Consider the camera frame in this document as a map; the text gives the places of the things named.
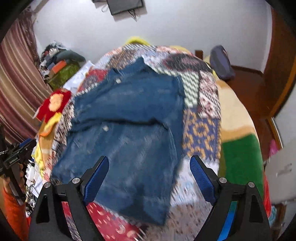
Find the orange sleeved left forearm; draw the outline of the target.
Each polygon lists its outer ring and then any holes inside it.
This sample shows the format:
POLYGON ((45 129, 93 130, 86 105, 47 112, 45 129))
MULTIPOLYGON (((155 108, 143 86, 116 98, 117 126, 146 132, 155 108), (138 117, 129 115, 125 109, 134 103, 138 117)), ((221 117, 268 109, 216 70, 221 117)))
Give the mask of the orange sleeved left forearm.
POLYGON ((26 218, 25 204, 18 204, 16 199, 5 189, 3 189, 3 197, 8 223, 21 240, 28 240, 29 223, 26 218))

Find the person's left hand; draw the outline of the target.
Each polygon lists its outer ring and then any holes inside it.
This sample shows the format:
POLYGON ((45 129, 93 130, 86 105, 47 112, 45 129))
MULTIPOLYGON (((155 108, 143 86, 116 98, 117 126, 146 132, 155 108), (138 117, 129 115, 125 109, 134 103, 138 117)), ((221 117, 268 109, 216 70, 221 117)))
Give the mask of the person's left hand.
POLYGON ((4 190, 14 197, 21 198, 25 195, 25 180, 23 178, 23 165, 13 164, 4 174, 4 190))

